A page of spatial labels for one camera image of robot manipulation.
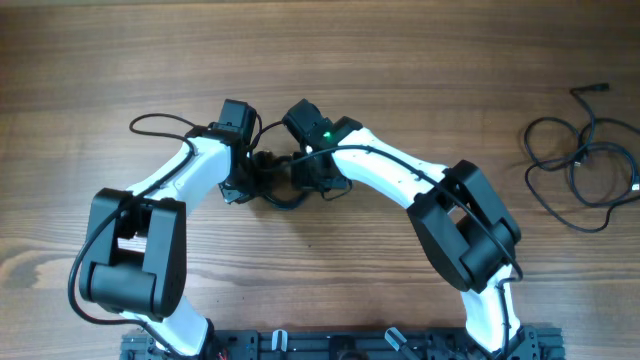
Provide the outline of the left white rail clip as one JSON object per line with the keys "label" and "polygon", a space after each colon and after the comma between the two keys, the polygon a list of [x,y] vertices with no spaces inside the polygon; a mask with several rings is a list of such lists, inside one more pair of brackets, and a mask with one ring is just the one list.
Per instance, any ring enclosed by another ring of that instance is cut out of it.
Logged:
{"label": "left white rail clip", "polygon": [[288,350],[288,332],[277,329],[272,332],[271,350],[273,352],[286,353]]}

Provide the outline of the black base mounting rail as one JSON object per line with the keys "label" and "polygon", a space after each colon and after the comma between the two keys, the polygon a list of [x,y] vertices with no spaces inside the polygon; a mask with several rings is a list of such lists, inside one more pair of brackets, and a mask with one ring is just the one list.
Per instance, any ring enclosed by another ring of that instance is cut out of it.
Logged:
{"label": "black base mounting rail", "polygon": [[[464,328],[431,328],[400,331],[407,339],[396,352],[382,331],[289,332],[286,353],[271,350],[272,333],[216,330],[213,350],[203,359],[496,359],[483,352]],[[142,331],[122,338],[119,359],[172,359]],[[511,340],[507,359],[566,359],[561,329],[524,326]]]}

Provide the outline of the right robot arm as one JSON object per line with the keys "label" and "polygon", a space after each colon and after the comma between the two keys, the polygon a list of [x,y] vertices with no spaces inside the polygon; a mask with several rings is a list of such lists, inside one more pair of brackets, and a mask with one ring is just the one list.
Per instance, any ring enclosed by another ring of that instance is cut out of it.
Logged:
{"label": "right robot arm", "polygon": [[467,334],[486,354],[507,358],[521,327],[510,289],[523,276],[521,231],[483,172],[466,160],[448,167],[410,156],[354,119],[331,122],[307,100],[283,124],[301,146],[296,166],[328,167],[406,210],[432,267],[461,293]]}

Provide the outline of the right white rail clip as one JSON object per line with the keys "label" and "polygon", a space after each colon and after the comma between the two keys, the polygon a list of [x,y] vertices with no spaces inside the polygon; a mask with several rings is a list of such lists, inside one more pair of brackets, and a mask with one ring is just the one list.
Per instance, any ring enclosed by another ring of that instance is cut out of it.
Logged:
{"label": "right white rail clip", "polygon": [[384,339],[396,352],[400,352],[407,343],[407,339],[396,327],[388,328]]}

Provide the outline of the white rail clip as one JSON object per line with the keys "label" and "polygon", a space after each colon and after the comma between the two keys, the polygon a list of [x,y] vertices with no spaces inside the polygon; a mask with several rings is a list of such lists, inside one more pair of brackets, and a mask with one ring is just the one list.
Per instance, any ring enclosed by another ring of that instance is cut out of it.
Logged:
{"label": "white rail clip", "polygon": [[400,352],[407,343],[407,339],[396,327],[388,328],[384,339],[396,352]]}
{"label": "white rail clip", "polygon": [[288,332],[277,329],[272,332],[271,350],[273,352],[286,353],[288,350]]}

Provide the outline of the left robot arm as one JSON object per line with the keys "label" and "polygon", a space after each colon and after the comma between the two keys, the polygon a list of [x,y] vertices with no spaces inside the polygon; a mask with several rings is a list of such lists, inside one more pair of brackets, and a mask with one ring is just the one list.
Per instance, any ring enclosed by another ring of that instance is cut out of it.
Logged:
{"label": "left robot arm", "polygon": [[180,151],[147,179],[126,190],[104,188],[91,203],[85,243],[70,270],[73,311],[84,299],[115,314],[113,324],[136,325],[164,359],[222,359],[212,322],[184,296],[186,220],[219,188],[227,203],[257,197],[251,152],[262,121],[246,102],[226,100],[218,121],[192,124]]}

